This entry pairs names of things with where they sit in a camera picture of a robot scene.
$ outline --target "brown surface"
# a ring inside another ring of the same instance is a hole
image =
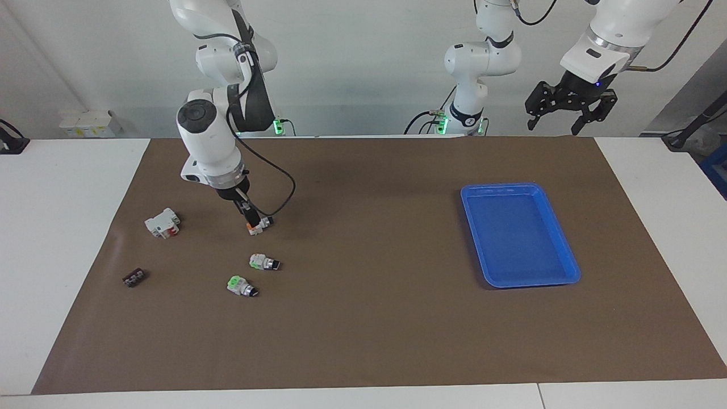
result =
[[[727,370],[595,142],[583,138],[257,140],[298,179],[249,237],[230,202],[151,142],[33,393],[725,378]],[[257,160],[252,198],[285,179]],[[576,285],[495,290],[459,190],[545,188]],[[143,221],[171,207],[167,241]],[[283,261],[255,271],[261,252]],[[121,278],[150,272],[134,289]],[[255,299],[225,289],[239,274]]]

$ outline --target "green light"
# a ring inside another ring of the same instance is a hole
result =
[[[437,124],[437,133],[439,135],[446,134],[447,133],[447,125],[449,125],[449,118],[447,118],[445,116],[444,119],[442,119],[441,121],[439,121],[439,123]]]
[[[279,119],[276,119],[275,121],[273,121],[273,126],[275,126],[276,135],[283,135],[285,133],[285,128],[283,127],[283,123],[280,122]]]

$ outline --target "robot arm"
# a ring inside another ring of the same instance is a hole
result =
[[[169,0],[179,24],[208,41],[197,50],[203,74],[224,87],[192,91],[177,113],[177,127],[190,157],[182,178],[214,188],[234,202],[250,234],[272,217],[249,201],[248,170],[234,132],[263,131],[275,121],[263,73],[277,64],[272,44],[247,23],[238,0]]]
[[[445,67],[457,80],[454,102],[446,112],[446,131],[470,134],[479,126],[487,99],[485,76],[514,73],[522,52],[514,41],[515,13],[510,0],[480,0],[477,26],[485,41],[456,44],[445,56]]]
[[[581,111],[571,128],[577,135],[588,123],[601,122],[618,98],[608,86],[620,72],[626,71],[651,39],[656,26],[680,3],[680,0],[600,0],[588,1],[596,6],[596,16],[578,42],[563,56],[566,69],[561,82],[550,86],[540,82],[525,107],[534,118],[528,122],[533,130],[539,119],[550,112],[566,109]]]

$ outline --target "blue plastic tray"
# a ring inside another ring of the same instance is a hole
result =
[[[543,189],[535,183],[462,189],[482,272],[498,288],[564,285],[581,272]]]

